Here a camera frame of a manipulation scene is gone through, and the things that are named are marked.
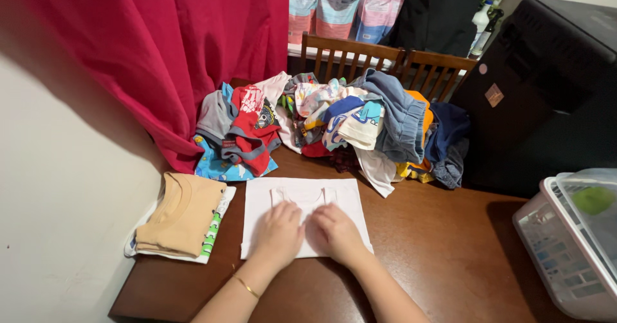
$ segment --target gold bracelet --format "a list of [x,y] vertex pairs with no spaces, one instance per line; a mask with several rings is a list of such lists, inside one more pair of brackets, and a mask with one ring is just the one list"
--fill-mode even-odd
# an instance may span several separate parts
[[[235,270],[236,270],[236,266],[235,266],[234,264],[231,264],[231,266],[233,267],[233,269],[234,269],[234,271],[235,271]],[[240,283],[242,283],[242,285],[243,285],[244,287],[246,287],[246,289],[247,289],[249,292],[251,292],[251,294],[252,294],[252,295],[254,295],[254,296],[255,296],[255,297],[259,300],[260,295],[259,295],[259,294],[257,294],[257,293],[255,293],[255,292],[254,292],[254,291],[253,291],[253,290],[252,290],[252,289],[251,289],[251,288],[250,288],[250,287],[249,287],[246,283],[244,283],[244,281],[243,281],[240,277],[238,277],[236,274],[231,274],[231,275],[232,275],[233,277],[235,277],[237,280],[239,280],[239,281],[240,281]]]

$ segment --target chair back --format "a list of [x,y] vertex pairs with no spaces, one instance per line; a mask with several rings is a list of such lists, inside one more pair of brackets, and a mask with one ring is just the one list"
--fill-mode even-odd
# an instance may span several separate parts
[[[341,51],[341,59],[339,60],[339,68],[336,74],[336,78],[343,77],[345,63],[347,62],[347,55],[353,54],[351,63],[351,69],[349,71],[348,82],[351,82],[355,76],[358,67],[358,58],[361,54],[366,55],[364,65],[362,66],[362,73],[370,67],[371,59],[373,57],[378,58],[377,66],[375,69],[380,71],[384,65],[384,59],[391,60],[390,69],[388,74],[396,75],[398,68],[401,66],[405,57],[405,51],[398,48],[391,48],[386,46],[380,46],[379,44],[370,44],[357,41],[341,40],[335,38],[322,38],[315,35],[309,35],[307,32],[302,34],[302,52],[300,54],[300,67],[301,71],[306,72],[306,57],[307,47],[313,47],[317,49],[317,55],[315,56],[315,70],[313,73],[317,77],[318,81],[328,83],[332,75],[332,66],[335,63],[335,51]],[[323,50],[328,50],[328,66],[326,67],[325,79],[320,79],[319,72],[321,67],[321,56]]]
[[[446,77],[448,73],[450,73],[450,76],[447,79],[447,83],[445,84],[445,87],[439,93],[438,101],[441,103],[443,102],[445,97],[450,94],[450,90],[452,89],[452,86],[456,82],[457,77],[459,73],[461,72],[461,70],[466,70],[467,72],[465,73],[463,78],[460,80],[458,86],[456,87],[456,90],[452,94],[456,93],[460,85],[463,84],[463,82],[465,81],[465,79],[467,78],[471,70],[476,66],[476,63],[478,63],[477,60],[473,60],[473,59],[448,56],[448,55],[439,54],[439,53],[431,53],[431,52],[423,52],[423,51],[409,51],[409,54],[407,56],[407,63],[403,67],[403,73],[400,77],[400,83],[402,85],[405,84],[405,82],[407,81],[410,69],[412,67],[415,67],[416,74],[414,75],[413,80],[411,84],[409,85],[409,87],[407,87],[407,89],[417,90],[417,91],[420,91],[420,94],[425,95],[425,91],[430,85],[431,80],[433,79],[433,75],[435,74],[437,70],[439,70],[439,75],[437,76],[437,79],[433,83],[433,87],[431,88],[431,91],[429,92],[428,96],[425,95],[428,101],[432,101],[433,98],[436,96],[436,93],[439,90],[439,87],[441,86],[444,78]],[[421,81],[421,78],[423,77],[423,72],[425,71],[425,68],[427,66],[430,66],[431,68],[428,70],[428,73],[426,77],[424,78],[424,80]],[[422,85],[420,89],[416,89],[416,86],[419,82],[422,82]]]

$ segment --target container lid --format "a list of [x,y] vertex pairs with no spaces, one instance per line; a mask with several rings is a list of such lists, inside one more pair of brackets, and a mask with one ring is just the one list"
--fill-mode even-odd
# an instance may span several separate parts
[[559,174],[562,205],[617,282],[617,169],[585,169]]

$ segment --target black bag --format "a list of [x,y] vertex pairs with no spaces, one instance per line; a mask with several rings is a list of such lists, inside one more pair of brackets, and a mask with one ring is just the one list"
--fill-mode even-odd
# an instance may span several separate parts
[[481,0],[405,0],[380,44],[467,57]]

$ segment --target white bottle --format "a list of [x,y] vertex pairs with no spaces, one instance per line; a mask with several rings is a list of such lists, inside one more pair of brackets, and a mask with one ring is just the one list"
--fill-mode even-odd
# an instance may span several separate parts
[[476,37],[473,39],[473,43],[471,44],[471,47],[469,49],[474,47],[476,42],[478,42],[480,35],[482,35],[482,33],[484,32],[484,29],[486,29],[486,26],[489,24],[490,18],[489,18],[488,12],[492,4],[493,4],[493,0],[484,1],[484,7],[482,7],[482,10],[477,11],[476,14],[474,14],[473,19],[471,21],[476,25],[477,30],[476,30]]

